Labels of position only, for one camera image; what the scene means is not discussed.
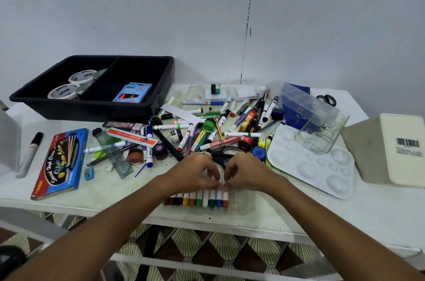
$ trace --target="white paint palette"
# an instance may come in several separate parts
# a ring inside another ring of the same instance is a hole
[[[351,153],[333,146],[330,153],[316,155],[297,142],[298,131],[288,125],[279,125],[267,152],[270,164],[332,196],[350,198],[354,193]]]

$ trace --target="clear plastic lid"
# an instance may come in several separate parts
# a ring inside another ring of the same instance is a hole
[[[267,84],[266,92],[270,96],[280,96],[280,103],[318,126],[334,122],[340,112],[338,108],[305,93],[285,81]]]

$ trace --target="blue and red crayon box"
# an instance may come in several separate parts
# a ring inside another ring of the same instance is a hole
[[[53,137],[31,199],[78,188],[87,135],[88,130],[82,128]]]
[[[122,88],[112,102],[140,103],[151,87],[152,84],[130,82]]]

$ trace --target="red and white label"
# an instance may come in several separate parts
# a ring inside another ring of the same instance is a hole
[[[106,131],[106,133],[109,134],[110,136],[117,137],[117,138],[130,141],[133,143],[141,144],[142,146],[146,146],[150,148],[152,148],[158,142],[158,140],[156,139],[144,137],[139,134],[134,134],[131,132],[127,132],[127,131],[115,129],[115,128],[109,128]]]

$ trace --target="hand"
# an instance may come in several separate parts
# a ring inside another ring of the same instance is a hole
[[[209,180],[202,173],[207,169]],[[169,184],[172,194],[201,191],[204,189],[217,189],[221,187],[220,173],[217,165],[208,154],[193,153],[185,157],[177,165],[173,166],[164,175]]]
[[[263,191],[278,174],[252,153],[238,152],[226,164],[224,184],[228,189]]]

